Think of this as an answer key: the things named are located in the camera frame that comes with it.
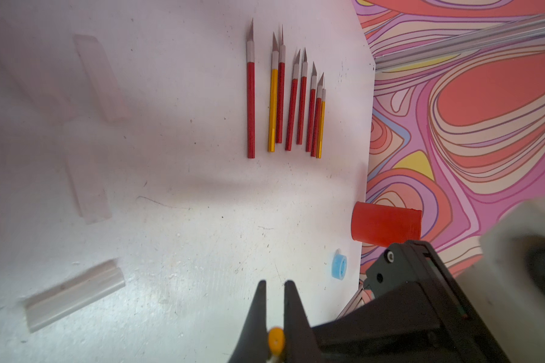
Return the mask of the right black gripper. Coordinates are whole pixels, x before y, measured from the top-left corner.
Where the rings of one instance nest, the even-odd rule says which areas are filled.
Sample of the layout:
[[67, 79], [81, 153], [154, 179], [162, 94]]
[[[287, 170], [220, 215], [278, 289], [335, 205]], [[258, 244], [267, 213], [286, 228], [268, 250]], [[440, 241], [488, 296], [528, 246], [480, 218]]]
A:
[[313, 328], [330, 362], [507, 362], [430, 243], [392, 244], [366, 270], [364, 306]]

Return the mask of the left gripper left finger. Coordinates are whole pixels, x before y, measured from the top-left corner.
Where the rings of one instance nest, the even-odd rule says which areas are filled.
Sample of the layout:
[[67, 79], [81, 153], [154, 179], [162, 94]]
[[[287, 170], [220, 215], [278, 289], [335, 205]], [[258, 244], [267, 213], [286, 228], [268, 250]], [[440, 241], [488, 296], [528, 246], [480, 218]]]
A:
[[268, 360], [266, 328], [266, 281], [258, 283], [245, 319], [239, 341], [229, 362], [266, 362]]

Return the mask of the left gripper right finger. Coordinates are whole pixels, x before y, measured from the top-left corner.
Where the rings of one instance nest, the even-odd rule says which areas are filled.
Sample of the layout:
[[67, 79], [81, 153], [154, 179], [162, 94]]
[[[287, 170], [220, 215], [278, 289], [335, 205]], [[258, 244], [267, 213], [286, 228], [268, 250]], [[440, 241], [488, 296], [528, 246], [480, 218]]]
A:
[[284, 289], [286, 362], [324, 362], [313, 329], [309, 325], [295, 282]]

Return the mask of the yellow carving knife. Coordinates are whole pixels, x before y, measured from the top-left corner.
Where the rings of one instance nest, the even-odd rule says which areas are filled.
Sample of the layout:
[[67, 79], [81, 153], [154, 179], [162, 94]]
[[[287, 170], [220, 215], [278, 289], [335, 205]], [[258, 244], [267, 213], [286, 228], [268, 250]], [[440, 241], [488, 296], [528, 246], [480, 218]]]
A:
[[326, 99], [326, 89], [322, 89], [321, 98], [319, 103], [319, 117], [318, 117], [318, 130], [317, 130], [317, 142], [316, 142], [316, 158], [322, 158], [322, 147], [323, 147], [323, 133], [324, 133], [324, 121], [325, 121], [325, 99]]

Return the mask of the yellow knife group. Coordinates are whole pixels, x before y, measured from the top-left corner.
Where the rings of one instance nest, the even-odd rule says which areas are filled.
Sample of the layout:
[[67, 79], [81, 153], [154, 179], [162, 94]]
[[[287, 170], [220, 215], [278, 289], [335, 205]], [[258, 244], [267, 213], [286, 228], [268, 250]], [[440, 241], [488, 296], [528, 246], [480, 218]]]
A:
[[277, 98], [279, 78], [279, 44], [274, 34], [272, 36], [271, 73], [269, 88], [269, 134], [267, 150], [273, 153], [276, 148], [276, 120], [277, 120]]

